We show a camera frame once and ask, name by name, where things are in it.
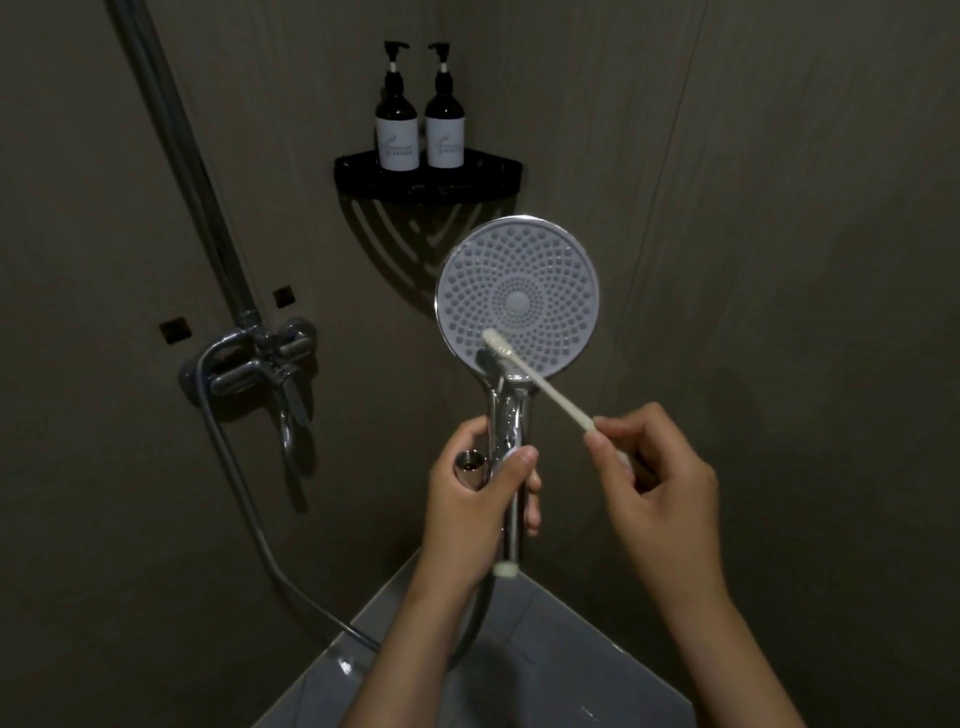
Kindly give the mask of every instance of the forearm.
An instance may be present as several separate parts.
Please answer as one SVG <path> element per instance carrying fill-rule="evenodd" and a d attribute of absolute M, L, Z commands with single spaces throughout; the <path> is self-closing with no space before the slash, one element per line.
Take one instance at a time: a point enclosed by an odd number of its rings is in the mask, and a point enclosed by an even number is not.
<path fill-rule="evenodd" d="M 804 728 L 728 597 L 666 619 L 717 728 Z"/>
<path fill-rule="evenodd" d="M 445 593 L 414 576 L 341 728 L 436 724 L 446 660 L 467 600 L 467 595 Z"/>

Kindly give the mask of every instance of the corner shelf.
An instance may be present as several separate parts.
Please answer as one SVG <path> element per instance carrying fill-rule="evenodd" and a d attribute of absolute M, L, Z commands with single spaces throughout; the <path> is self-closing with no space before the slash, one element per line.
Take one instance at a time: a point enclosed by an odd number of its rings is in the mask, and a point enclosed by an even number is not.
<path fill-rule="evenodd" d="M 464 150 L 464 166 L 435 169 L 420 156 L 420 167 L 389 172 L 377 152 L 339 157 L 333 180 L 345 195 L 402 205 L 458 205 L 513 197 L 519 192 L 523 165 L 513 159 Z"/>

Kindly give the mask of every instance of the right hand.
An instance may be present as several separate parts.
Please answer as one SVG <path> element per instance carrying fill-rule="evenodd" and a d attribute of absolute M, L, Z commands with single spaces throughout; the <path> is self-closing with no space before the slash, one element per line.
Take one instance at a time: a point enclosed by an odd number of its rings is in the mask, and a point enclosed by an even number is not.
<path fill-rule="evenodd" d="M 663 408 L 598 417 L 584 442 L 600 475 L 613 529 L 667 622 L 726 598 L 717 478 Z M 638 452 L 660 485 L 641 495 L 617 449 Z"/>

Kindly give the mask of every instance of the pump bottle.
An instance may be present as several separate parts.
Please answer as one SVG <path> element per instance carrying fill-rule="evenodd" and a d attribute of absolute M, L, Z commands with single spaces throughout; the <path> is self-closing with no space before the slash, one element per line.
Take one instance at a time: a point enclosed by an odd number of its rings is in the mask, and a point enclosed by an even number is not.
<path fill-rule="evenodd" d="M 440 57 L 434 81 L 437 95 L 426 105 L 426 161 L 431 167 L 450 169 L 464 166 L 464 108 L 453 98 L 453 77 L 446 69 L 449 43 L 427 46 Z"/>
<path fill-rule="evenodd" d="M 383 47 L 390 59 L 390 69 L 383 80 L 383 101 L 376 107 L 376 149 L 381 167 L 392 172 L 408 172 L 420 165 L 417 110 L 403 95 L 403 77 L 396 70 L 396 56 L 400 48 L 410 45 L 385 40 Z"/>

